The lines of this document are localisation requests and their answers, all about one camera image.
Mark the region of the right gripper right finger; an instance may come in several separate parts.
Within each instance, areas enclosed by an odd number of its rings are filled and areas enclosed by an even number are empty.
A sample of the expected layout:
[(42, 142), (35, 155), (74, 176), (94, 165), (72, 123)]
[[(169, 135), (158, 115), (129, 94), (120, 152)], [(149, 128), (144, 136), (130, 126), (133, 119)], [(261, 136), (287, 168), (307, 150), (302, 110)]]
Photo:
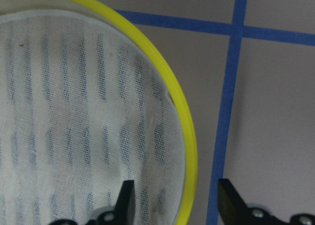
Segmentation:
[(271, 225), (270, 214), (258, 207), (250, 208), (230, 180), (218, 180), (218, 211), (225, 225)]

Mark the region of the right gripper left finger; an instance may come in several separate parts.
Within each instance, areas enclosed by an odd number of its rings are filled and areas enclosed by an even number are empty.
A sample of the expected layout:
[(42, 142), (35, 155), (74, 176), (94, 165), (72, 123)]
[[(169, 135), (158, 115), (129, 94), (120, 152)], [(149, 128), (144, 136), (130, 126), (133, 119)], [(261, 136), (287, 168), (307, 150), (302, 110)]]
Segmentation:
[(133, 180), (125, 180), (116, 204), (101, 208), (98, 225), (132, 225), (135, 218), (135, 187)]

